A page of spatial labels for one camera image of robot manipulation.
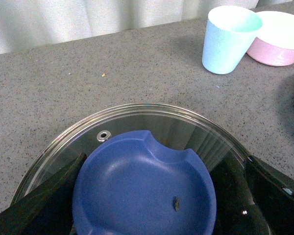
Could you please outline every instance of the black object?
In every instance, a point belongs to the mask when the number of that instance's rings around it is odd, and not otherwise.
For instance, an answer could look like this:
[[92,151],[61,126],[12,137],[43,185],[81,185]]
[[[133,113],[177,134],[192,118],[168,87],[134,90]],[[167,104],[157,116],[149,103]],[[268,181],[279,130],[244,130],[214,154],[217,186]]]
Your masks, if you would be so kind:
[[0,213],[0,235],[70,234],[73,188],[86,158],[86,154],[81,153],[19,202]]
[[277,235],[294,235],[294,180],[250,156],[245,177],[255,203]]

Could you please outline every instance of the light blue cup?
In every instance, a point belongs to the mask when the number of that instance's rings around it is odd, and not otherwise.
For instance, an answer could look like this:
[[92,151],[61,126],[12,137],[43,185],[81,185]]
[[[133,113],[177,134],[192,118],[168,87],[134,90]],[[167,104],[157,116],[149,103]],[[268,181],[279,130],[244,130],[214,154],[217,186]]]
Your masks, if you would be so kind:
[[238,6],[219,6],[208,14],[202,64],[210,72],[226,74],[238,65],[262,21],[256,13]]

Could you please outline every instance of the speckled countertop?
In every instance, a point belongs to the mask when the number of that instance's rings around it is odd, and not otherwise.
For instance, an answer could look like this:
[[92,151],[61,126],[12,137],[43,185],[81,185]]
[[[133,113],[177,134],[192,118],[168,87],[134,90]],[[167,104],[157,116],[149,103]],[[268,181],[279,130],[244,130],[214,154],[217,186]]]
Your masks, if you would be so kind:
[[[294,14],[294,1],[270,9]],[[294,64],[246,55],[232,73],[212,74],[201,64],[205,26],[192,20],[0,55],[0,212],[56,136],[132,102],[200,113],[294,179]]]

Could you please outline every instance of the white curtain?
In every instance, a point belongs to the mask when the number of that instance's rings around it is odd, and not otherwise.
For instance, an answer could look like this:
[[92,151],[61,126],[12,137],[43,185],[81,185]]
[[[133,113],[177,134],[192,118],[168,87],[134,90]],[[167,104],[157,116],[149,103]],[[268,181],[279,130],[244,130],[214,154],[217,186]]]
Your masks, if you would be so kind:
[[0,0],[0,54],[132,28],[206,18],[258,0]]

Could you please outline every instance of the glass pot lid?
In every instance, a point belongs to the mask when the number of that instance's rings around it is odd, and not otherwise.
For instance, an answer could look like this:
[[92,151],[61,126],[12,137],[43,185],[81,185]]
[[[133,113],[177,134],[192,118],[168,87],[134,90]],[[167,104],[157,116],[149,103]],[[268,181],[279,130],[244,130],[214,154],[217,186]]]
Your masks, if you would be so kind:
[[194,150],[209,170],[216,191],[217,221],[213,234],[272,234],[253,202],[244,177],[244,162],[250,153],[228,132],[207,118],[184,108],[161,103],[113,107],[68,128],[31,166],[12,203],[19,201],[81,152],[89,156],[101,145],[102,141],[97,135],[103,130],[112,136],[149,130],[166,147]]

